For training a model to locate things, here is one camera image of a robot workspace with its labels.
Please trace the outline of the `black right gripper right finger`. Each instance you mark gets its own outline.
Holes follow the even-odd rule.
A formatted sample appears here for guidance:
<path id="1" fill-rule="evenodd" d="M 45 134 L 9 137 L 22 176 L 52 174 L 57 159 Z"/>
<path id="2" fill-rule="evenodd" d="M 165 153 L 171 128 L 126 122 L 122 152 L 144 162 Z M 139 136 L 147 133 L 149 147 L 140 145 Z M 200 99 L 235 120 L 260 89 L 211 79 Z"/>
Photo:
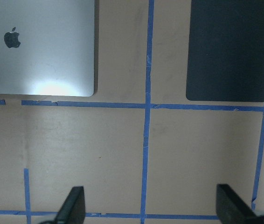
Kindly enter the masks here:
<path id="1" fill-rule="evenodd" d="M 216 215 L 222 224 L 263 223 L 228 184 L 216 186 Z"/>

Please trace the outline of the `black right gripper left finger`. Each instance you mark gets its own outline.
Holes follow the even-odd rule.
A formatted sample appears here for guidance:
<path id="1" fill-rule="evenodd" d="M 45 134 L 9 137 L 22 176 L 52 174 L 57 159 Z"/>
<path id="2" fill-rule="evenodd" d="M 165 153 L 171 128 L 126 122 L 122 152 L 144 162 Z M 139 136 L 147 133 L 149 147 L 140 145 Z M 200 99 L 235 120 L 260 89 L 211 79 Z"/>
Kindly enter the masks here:
<path id="1" fill-rule="evenodd" d="M 85 220 L 84 187 L 71 189 L 56 217 L 54 224 L 83 224 Z"/>

